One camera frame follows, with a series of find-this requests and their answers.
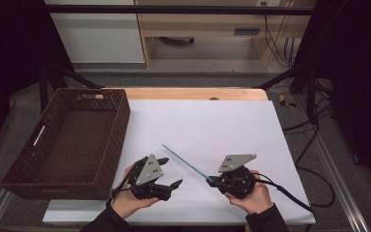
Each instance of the blue rod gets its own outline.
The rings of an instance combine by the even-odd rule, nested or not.
[[[206,174],[202,173],[200,170],[198,170],[197,168],[195,168],[193,165],[189,164],[187,161],[185,161],[182,157],[180,157],[179,155],[177,155],[175,152],[173,152],[171,149],[169,149],[167,146],[165,146],[164,144],[161,144],[165,149],[167,149],[170,153],[172,153],[174,156],[176,156],[177,158],[179,158],[180,160],[182,160],[183,162],[185,162],[185,164],[187,164],[188,166],[190,166],[192,169],[194,169],[194,171],[198,172],[198,174],[200,174],[201,176],[203,176],[206,180],[209,180],[210,182],[213,182],[213,180],[208,177]]]

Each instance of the white paper sheet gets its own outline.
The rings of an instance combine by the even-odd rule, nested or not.
[[[244,224],[245,212],[217,188],[166,151],[168,146],[207,175],[226,155],[256,154],[245,166],[259,170],[307,204],[307,198],[271,101],[129,101],[131,113],[114,187],[127,166],[151,153],[170,158],[158,184],[183,179],[168,201],[137,211],[131,224]],[[287,224],[315,223],[311,213],[269,186]],[[104,209],[102,201],[52,200],[44,222],[86,222]]]

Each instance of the black cable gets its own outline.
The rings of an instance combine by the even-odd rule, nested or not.
[[[290,61],[290,68],[294,65],[294,45],[295,45],[295,38],[291,39],[291,51],[289,53],[289,61]]]
[[[277,185],[276,183],[274,183],[271,180],[269,180],[269,181],[264,181],[264,180],[261,180],[261,179],[255,179],[255,180],[257,182],[259,182],[259,183],[264,183],[264,184],[267,184],[267,185],[276,187],[277,190],[279,190],[282,193],[284,193],[284,195],[286,195],[292,201],[294,201],[295,203],[297,203],[299,206],[303,207],[303,209],[309,211],[315,217],[315,219],[317,218],[316,212],[311,207],[307,206],[306,204],[304,204],[303,202],[301,202],[300,200],[298,200],[293,194],[291,194],[291,192],[289,192],[288,190],[286,190],[284,187],[282,187],[280,185]]]
[[[9,111],[13,110],[14,107],[16,106],[16,100],[15,99],[9,99],[9,100],[12,100],[14,102],[14,105],[12,105],[10,108],[9,108]]]
[[[322,115],[322,114],[324,114],[326,112],[331,112],[331,111],[332,111],[332,106],[331,105],[327,105],[327,106],[324,106],[316,115],[317,116],[320,116],[320,115]]]
[[[109,199],[106,201],[106,207],[110,206],[111,202],[113,201],[113,199],[116,197],[117,194],[119,194],[119,192],[122,191],[122,188],[123,186],[125,185],[125,182],[128,180],[131,172],[134,170],[134,167],[137,166],[138,164],[138,161],[131,167],[131,169],[128,171],[128,174],[126,174],[125,178],[123,179],[122,183],[120,183],[119,186],[117,186],[115,189],[111,190],[111,193],[110,193],[110,197]]]
[[[328,105],[324,108],[324,111],[321,111],[320,113],[318,113],[318,115],[322,115],[322,116],[320,116],[320,119],[322,119],[322,118],[326,117],[327,115],[329,115],[332,112],[333,112],[333,107],[331,105]]]
[[[316,104],[318,105],[323,101],[330,101],[330,98],[323,98],[323,99],[319,100],[318,102],[316,102]]]
[[[268,176],[266,176],[266,175],[264,175],[264,174],[261,174],[261,173],[258,173],[258,175],[260,175],[260,176],[262,176],[262,177],[265,177],[267,180],[269,180],[270,182],[273,183],[273,181],[272,181],[270,178],[268,178]]]
[[[304,132],[308,132],[308,131],[313,131],[316,127],[313,127],[313,128],[310,128],[310,129],[306,129],[306,130],[300,130],[300,131],[295,131],[295,132],[284,132],[284,134],[297,134],[297,133],[304,133]]]
[[[318,104],[319,104],[320,102],[325,101],[325,100],[326,100],[326,99],[322,99],[322,100],[318,101],[318,102],[316,103],[317,107],[318,107]],[[322,108],[318,113],[316,113],[316,116],[319,116],[320,114],[325,113],[326,110],[331,109],[331,108],[332,108],[332,106],[330,106],[330,105],[325,106],[325,107]],[[302,122],[302,123],[300,123],[300,124],[298,124],[298,125],[292,126],[292,127],[290,127],[290,128],[282,129],[282,131],[291,131],[291,130],[294,130],[294,129],[298,129],[298,128],[301,128],[301,127],[307,125],[309,122],[311,122],[311,120],[306,120],[306,121],[304,121],[304,122]]]
[[[265,19],[265,41],[266,41],[268,47],[270,48],[273,56],[275,57],[276,61],[278,62],[278,64],[281,65],[281,66],[283,66],[283,67],[288,67],[287,66],[288,63],[282,58],[281,54],[279,53],[278,47],[276,46],[276,42],[273,40],[273,37],[271,35],[271,32],[270,32],[270,30],[268,28],[268,20],[267,20],[267,16],[266,15],[264,15],[264,19]],[[270,34],[272,43],[273,43],[273,45],[275,47],[276,53],[279,56],[279,59],[281,59],[283,61],[283,63],[285,63],[285,64],[281,64],[281,62],[279,61],[278,57],[275,54],[275,51],[273,51],[272,47],[270,46],[270,43],[268,42],[268,34]]]
[[[327,112],[326,114],[323,114],[320,119],[323,119],[325,117],[327,117],[328,115],[332,115],[332,109],[330,110],[330,112]]]
[[[285,38],[285,44],[284,44],[284,58],[285,60],[288,60],[288,56],[287,56],[287,48],[288,48],[288,41],[289,39],[288,38]]]
[[[298,163],[299,163],[300,160],[302,159],[303,155],[305,155],[305,153],[306,153],[306,151],[308,150],[309,146],[312,144],[312,141],[315,139],[316,134],[318,133],[318,129],[319,129],[319,127],[317,126],[316,129],[315,129],[314,134],[312,134],[311,139],[310,139],[309,142],[306,144],[305,148],[303,149],[302,153],[301,153],[300,156],[298,157],[297,161],[295,161],[295,166],[298,166]]]
[[[327,208],[327,207],[332,206],[333,203],[335,202],[335,191],[333,189],[333,186],[329,183],[329,181],[326,178],[324,178],[322,175],[320,175],[319,173],[317,173],[313,170],[310,170],[308,168],[297,166],[297,170],[307,171],[307,172],[319,177],[321,180],[323,180],[328,185],[328,187],[330,189],[330,192],[332,193],[331,199],[330,199],[328,204],[317,204],[317,203],[311,202],[311,205],[316,206],[316,207],[320,207],[320,208]]]

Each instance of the brown woven basket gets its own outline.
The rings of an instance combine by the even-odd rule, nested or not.
[[[0,187],[30,200],[105,200],[130,109],[120,90],[59,89]]]

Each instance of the hand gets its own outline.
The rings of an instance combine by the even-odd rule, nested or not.
[[[125,176],[128,175],[131,166],[126,168]],[[127,218],[134,214],[137,210],[147,208],[158,202],[158,198],[150,198],[145,200],[137,199],[130,190],[122,190],[117,194],[111,203],[113,210],[121,217]]]
[[[260,179],[258,171],[251,170],[251,173],[255,179]],[[270,193],[264,183],[255,183],[252,192],[244,199],[239,199],[228,192],[224,195],[230,200],[231,205],[242,208],[249,215],[261,214],[272,206]]]

